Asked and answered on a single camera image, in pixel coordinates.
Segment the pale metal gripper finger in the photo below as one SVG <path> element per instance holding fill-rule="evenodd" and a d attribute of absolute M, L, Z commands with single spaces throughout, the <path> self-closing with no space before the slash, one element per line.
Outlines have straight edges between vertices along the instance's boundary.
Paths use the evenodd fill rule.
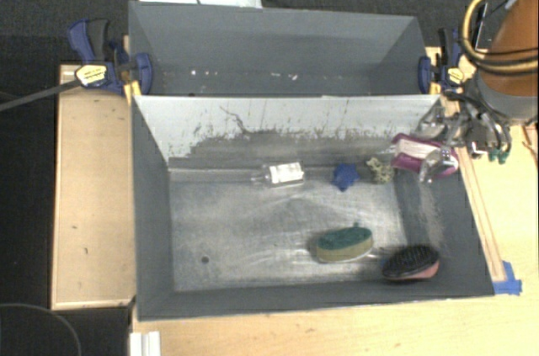
<path fill-rule="evenodd" d="M 419 181 L 421 183 L 431 183 L 439 174 L 448 167 L 448 150 L 446 148 L 436 148 L 430 152 L 422 161 L 419 170 Z"/>
<path fill-rule="evenodd" d="M 419 121 L 415 135 L 417 137 L 437 137 L 446 128 L 446 109 L 431 108 Z"/>

